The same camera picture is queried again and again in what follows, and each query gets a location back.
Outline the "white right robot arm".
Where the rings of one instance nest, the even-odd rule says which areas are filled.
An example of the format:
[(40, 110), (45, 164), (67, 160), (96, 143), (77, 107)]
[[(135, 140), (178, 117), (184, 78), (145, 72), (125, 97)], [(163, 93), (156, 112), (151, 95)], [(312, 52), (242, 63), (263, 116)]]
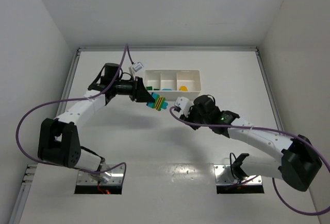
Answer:
[(180, 113), (180, 120), (188, 122), (192, 129), (206, 125), (216, 134), (244, 142), (268, 155), (268, 158), (258, 158), (250, 153), (237, 156), (227, 169), (230, 182), (259, 175), (281, 179), (295, 190), (305, 192), (322, 167), (308, 138), (256, 129), (237, 113), (220, 110), (210, 96), (202, 95), (194, 101), (178, 97), (174, 106)]

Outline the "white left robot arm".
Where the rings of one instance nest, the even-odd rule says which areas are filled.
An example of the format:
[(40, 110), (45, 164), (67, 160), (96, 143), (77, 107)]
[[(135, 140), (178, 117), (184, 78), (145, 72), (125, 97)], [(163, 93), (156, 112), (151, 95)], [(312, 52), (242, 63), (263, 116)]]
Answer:
[(96, 152), (81, 146), (79, 130), (101, 108), (117, 95), (128, 96), (131, 101), (153, 103), (141, 77), (123, 80), (120, 66), (106, 63), (88, 86), (82, 100), (67, 111), (51, 119), (46, 118), (40, 128), (38, 158), (59, 166), (101, 171), (105, 159)]

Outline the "bee lego stack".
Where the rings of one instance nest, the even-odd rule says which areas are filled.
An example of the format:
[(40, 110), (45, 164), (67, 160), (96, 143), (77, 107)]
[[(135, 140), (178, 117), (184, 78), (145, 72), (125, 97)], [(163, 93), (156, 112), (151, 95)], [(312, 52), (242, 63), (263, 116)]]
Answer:
[(146, 104), (147, 107), (157, 110), (157, 111), (162, 111), (166, 110), (168, 107), (168, 102), (166, 101), (166, 98), (163, 96), (160, 96), (157, 93), (152, 92), (151, 96), (154, 99), (154, 102), (148, 102)]

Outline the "yellow curved lego brick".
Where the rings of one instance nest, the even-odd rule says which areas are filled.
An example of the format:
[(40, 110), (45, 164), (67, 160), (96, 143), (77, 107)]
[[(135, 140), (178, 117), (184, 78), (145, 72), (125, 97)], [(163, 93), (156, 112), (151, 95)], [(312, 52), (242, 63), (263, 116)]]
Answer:
[(188, 91), (188, 89), (187, 89), (187, 87), (186, 86), (181, 86), (180, 88), (179, 88), (179, 90), (180, 91), (183, 91), (183, 92), (187, 92)]

